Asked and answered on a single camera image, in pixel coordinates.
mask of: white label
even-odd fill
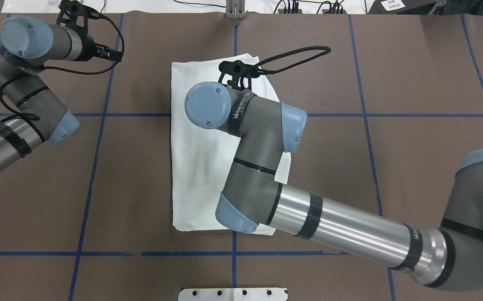
[[[404,8],[405,5],[401,0],[386,0],[386,1],[381,1],[381,4],[383,4],[383,8],[386,11],[393,11],[393,10],[398,10],[400,8]]]

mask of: black tape band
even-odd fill
[[[247,107],[251,99],[256,94],[251,92],[250,90],[244,90],[243,95],[240,95],[232,108],[230,109],[230,115],[228,115],[227,120],[227,130],[230,135],[234,135],[236,137],[240,136],[240,128],[241,124],[243,123],[243,117],[245,116],[245,112],[247,111]]]
[[[407,253],[407,256],[405,257],[405,259],[400,265],[390,269],[398,270],[404,273],[409,273],[414,270],[414,268],[418,264],[419,258],[422,255],[423,238],[422,238],[422,233],[416,227],[411,227],[407,224],[404,224],[404,225],[407,226],[410,233],[409,251]]]
[[[304,240],[309,240],[314,236],[319,221],[321,219],[321,212],[323,211],[323,198],[316,194],[310,192],[310,208],[308,208],[307,219],[304,221],[304,225],[301,231],[295,236],[299,236]]]
[[[5,123],[0,121],[0,136],[2,136],[9,144],[11,144],[16,152],[24,158],[25,156],[31,154],[31,148],[29,144],[18,134],[16,134],[12,128],[9,128]]]
[[[17,69],[25,72],[26,74],[37,75],[43,71],[42,68],[32,66],[25,61],[22,61],[22,59],[19,59],[14,54],[8,52],[3,46],[2,42],[0,42],[0,54],[2,54],[4,59],[6,59],[6,61],[8,61],[11,65],[15,66]]]
[[[29,101],[30,98],[34,97],[35,95],[39,94],[42,91],[48,90],[48,89],[49,89],[48,87],[44,86],[44,87],[41,87],[41,88],[29,93],[28,95],[26,95],[25,97],[23,97],[22,99],[20,99],[16,103],[16,108],[20,108],[20,106],[23,105],[26,101]]]
[[[269,214],[268,220],[266,221],[266,225],[269,225],[273,219],[274,212],[276,211],[276,206],[278,206],[278,201],[280,200],[280,193],[282,193],[282,183],[278,183],[278,189],[276,190],[276,197],[275,202],[273,204],[273,208],[271,209],[271,213]]]
[[[440,223],[440,226],[447,227],[448,229],[451,229],[453,231],[483,241],[483,230],[477,229],[475,227],[470,227],[469,225],[450,221],[449,219],[442,219],[442,223]]]
[[[273,175],[273,176],[276,174],[276,170],[272,170],[264,166],[256,165],[254,163],[241,160],[240,158],[234,158],[234,162],[236,162],[237,164],[241,164],[243,166],[247,166],[252,169],[260,170],[264,173],[269,173],[270,175]]]
[[[448,232],[444,230],[440,230],[440,232],[442,232],[442,235],[446,240],[446,263],[444,263],[444,269],[442,270],[442,273],[440,273],[440,276],[438,276],[434,282],[426,285],[428,288],[437,288],[444,284],[450,277],[453,267],[455,266],[455,244]]]

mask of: gray robot arm segment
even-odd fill
[[[216,211],[223,225],[251,232],[258,223],[268,224],[382,263],[424,286],[483,289],[483,153],[465,158],[440,229],[419,230],[276,183],[273,172],[280,154],[289,149],[290,139],[300,141],[304,123],[285,125],[288,107],[272,105],[249,90],[227,87],[229,94],[218,97],[223,89],[219,83],[198,84],[188,92],[185,105],[189,119],[203,128],[236,135],[240,124],[240,146]],[[236,121],[236,116],[243,118]],[[284,135],[287,129],[296,135]]]

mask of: white towel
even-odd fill
[[[186,93],[199,82],[216,82],[222,61],[241,60],[256,64],[258,57],[249,54],[216,59],[190,61],[171,65],[171,149],[173,161],[173,225],[179,231],[226,229],[215,218],[230,165],[239,138],[219,130],[205,130],[189,121],[184,110]],[[278,101],[265,76],[252,80],[256,95]],[[291,155],[283,153],[275,181],[286,184]],[[255,234],[273,235],[274,228],[259,225]]]

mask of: metal plate with holes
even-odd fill
[[[281,288],[217,288],[184,289],[178,301],[287,301],[288,289]]]

